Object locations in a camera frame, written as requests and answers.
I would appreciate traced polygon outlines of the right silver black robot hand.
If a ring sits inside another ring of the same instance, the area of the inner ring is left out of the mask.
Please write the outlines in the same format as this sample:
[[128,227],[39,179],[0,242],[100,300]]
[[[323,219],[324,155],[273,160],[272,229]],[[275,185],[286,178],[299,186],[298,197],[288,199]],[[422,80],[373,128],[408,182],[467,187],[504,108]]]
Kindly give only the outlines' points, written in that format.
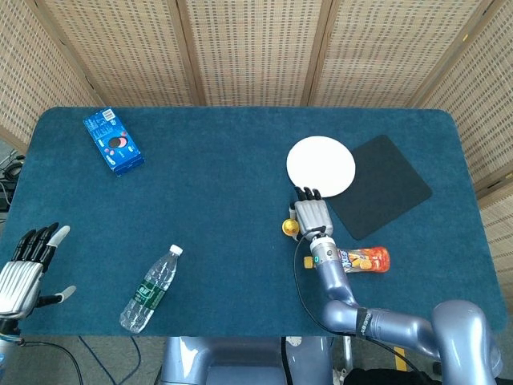
[[299,225],[301,239],[312,241],[315,237],[330,237],[333,222],[328,206],[316,188],[294,187],[297,199],[289,205],[289,213]]

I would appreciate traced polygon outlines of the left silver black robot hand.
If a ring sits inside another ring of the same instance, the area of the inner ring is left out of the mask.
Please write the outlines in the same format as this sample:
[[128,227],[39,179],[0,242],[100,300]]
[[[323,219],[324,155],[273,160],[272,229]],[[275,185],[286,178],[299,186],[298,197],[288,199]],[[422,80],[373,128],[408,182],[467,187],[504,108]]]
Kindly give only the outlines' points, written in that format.
[[13,257],[1,270],[1,318],[27,318],[35,308],[59,304],[76,291],[68,286],[56,294],[42,296],[40,286],[56,249],[71,231],[57,222],[28,231],[15,247]]

